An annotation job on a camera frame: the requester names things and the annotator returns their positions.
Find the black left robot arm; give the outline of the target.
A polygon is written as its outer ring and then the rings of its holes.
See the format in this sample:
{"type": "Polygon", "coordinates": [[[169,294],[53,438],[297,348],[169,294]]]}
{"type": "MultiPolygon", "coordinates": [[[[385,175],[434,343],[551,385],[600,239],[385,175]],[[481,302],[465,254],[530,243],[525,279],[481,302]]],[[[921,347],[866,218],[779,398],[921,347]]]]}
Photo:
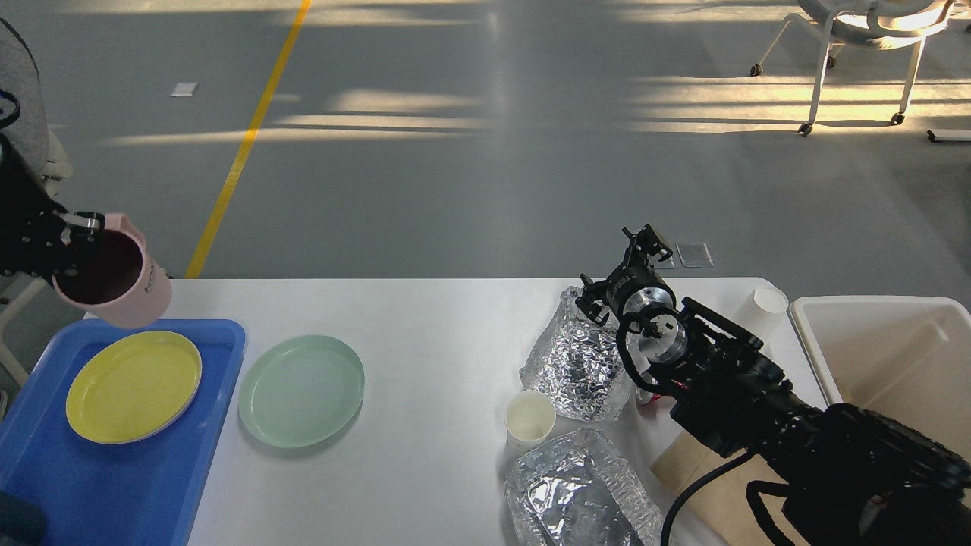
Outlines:
{"type": "Polygon", "coordinates": [[[39,186],[7,136],[1,145],[2,275],[24,273],[48,282],[79,276],[103,246],[106,217],[70,213],[39,186]]]}

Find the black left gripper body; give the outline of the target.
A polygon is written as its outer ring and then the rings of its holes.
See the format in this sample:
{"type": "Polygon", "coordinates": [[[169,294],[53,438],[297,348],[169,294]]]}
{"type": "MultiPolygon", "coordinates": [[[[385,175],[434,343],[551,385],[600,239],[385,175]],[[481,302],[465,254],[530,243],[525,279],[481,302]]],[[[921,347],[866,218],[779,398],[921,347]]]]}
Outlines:
{"type": "Polygon", "coordinates": [[[1,273],[49,278],[69,269],[62,204],[22,173],[1,176],[1,273]]]}

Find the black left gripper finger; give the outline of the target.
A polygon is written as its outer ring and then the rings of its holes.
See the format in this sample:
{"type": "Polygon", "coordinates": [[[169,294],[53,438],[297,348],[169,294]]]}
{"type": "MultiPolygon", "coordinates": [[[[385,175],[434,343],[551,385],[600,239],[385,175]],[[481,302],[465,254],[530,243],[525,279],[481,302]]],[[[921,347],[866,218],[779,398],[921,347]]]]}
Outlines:
{"type": "Polygon", "coordinates": [[[76,277],[101,251],[106,215],[93,212],[60,215],[64,227],[58,236],[58,277],[76,277]]]}

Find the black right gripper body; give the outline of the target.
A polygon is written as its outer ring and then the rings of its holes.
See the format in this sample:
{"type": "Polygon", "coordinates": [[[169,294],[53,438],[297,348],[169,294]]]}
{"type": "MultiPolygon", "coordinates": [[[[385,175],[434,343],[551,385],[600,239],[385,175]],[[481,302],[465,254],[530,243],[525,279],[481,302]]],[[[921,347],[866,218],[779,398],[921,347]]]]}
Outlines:
{"type": "Polygon", "coordinates": [[[675,307],[675,293],[651,264],[621,264],[606,279],[604,301],[617,318],[651,306],[675,307]]]}

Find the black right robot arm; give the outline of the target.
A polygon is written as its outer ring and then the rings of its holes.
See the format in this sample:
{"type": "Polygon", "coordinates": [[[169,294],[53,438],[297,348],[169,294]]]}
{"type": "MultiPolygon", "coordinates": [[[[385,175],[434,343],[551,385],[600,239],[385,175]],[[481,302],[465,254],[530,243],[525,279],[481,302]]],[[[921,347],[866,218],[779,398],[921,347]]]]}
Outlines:
{"type": "Polygon", "coordinates": [[[672,251],[651,225],[625,237],[610,275],[598,282],[580,276],[576,307],[599,326],[617,319],[618,357],[636,387],[673,398],[673,421],[725,458],[677,496],[660,543],[669,543],[694,494],[757,457],[779,481],[750,481],[745,497],[774,545],[791,540],[766,495],[783,500],[781,514],[811,545],[969,543],[963,457],[875,411],[807,404],[764,355],[759,336],[693,298],[677,300],[655,270],[672,251]]]}

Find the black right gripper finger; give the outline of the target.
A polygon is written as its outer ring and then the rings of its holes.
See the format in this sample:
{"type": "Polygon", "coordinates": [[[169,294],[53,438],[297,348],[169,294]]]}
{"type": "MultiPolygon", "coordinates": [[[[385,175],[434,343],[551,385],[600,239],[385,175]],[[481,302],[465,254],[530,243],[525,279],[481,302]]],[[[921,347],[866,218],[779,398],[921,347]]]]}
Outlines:
{"type": "Polygon", "coordinates": [[[597,326],[605,326],[611,319],[616,318],[614,307],[611,306],[611,287],[614,286],[614,279],[607,277],[598,282],[589,276],[580,276],[582,290],[575,298],[573,304],[580,311],[583,317],[597,326]]]}
{"type": "Polygon", "coordinates": [[[674,256],[668,243],[650,224],[645,224],[636,233],[627,227],[623,227],[621,231],[628,239],[627,249],[621,260],[622,266],[659,266],[670,262],[674,256]]]}

